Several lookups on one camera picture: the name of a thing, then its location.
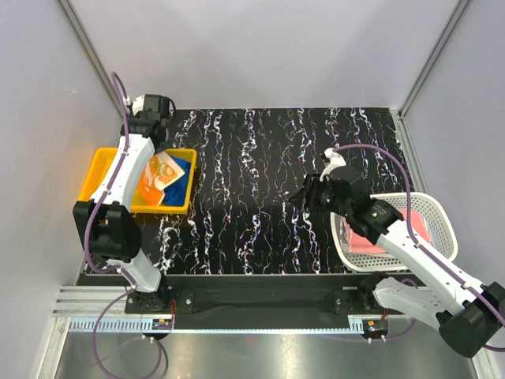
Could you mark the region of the orange patterned towel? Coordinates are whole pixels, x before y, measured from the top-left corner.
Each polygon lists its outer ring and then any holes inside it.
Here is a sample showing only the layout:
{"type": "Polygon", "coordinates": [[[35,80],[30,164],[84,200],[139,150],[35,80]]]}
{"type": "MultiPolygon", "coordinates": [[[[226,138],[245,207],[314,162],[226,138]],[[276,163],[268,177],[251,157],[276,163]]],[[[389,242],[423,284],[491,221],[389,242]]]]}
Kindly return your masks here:
{"type": "Polygon", "coordinates": [[[163,205],[165,188],[184,174],[170,156],[167,152],[154,155],[141,173],[137,190],[147,206],[163,205]]]}

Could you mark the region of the pink white towel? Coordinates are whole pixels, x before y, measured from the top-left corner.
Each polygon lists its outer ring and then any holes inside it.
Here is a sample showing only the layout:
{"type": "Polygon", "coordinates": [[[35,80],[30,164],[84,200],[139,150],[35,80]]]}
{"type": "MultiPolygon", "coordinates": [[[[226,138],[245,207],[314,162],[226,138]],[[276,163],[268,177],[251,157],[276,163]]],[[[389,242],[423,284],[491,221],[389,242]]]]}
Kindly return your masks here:
{"type": "MultiPolygon", "coordinates": [[[[430,243],[432,241],[432,238],[428,232],[425,218],[416,210],[411,211],[411,217],[413,230],[418,233],[425,241],[430,243]]],[[[350,229],[350,226],[347,222],[345,222],[344,225],[346,230],[348,250],[350,253],[359,253],[366,255],[380,255],[387,253],[385,250],[379,248],[378,246],[374,246],[366,238],[357,235],[350,229]]]]}

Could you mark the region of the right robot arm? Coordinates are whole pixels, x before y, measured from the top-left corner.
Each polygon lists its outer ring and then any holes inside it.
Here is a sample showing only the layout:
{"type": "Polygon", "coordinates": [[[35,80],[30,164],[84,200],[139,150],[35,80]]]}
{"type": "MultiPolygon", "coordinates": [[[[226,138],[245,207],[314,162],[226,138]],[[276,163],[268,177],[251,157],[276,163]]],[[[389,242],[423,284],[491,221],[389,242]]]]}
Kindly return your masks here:
{"type": "Polygon", "coordinates": [[[484,284],[447,260],[414,233],[402,213],[371,196],[352,167],[335,176],[308,174],[289,202],[305,213],[329,212],[343,217],[350,229],[400,260],[427,291],[387,276],[358,293],[368,313],[397,310],[437,330],[443,341],[465,358],[474,357],[504,326],[504,288],[484,284]]]}

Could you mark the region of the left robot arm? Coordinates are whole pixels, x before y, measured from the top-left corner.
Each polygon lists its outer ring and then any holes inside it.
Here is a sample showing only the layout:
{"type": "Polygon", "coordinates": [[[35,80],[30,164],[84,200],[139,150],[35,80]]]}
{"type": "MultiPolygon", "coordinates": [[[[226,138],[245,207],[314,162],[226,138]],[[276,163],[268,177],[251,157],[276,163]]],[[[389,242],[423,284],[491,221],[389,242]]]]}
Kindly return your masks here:
{"type": "Polygon", "coordinates": [[[160,313],[170,305],[170,290],[141,249],[141,230],[130,209],[141,173],[165,142],[176,107],[166,96],[147,94],[126,109],[112,163],[90,199],[75,203],[73,218],[92,271],[119,273],[138,306],[160,313]]]}

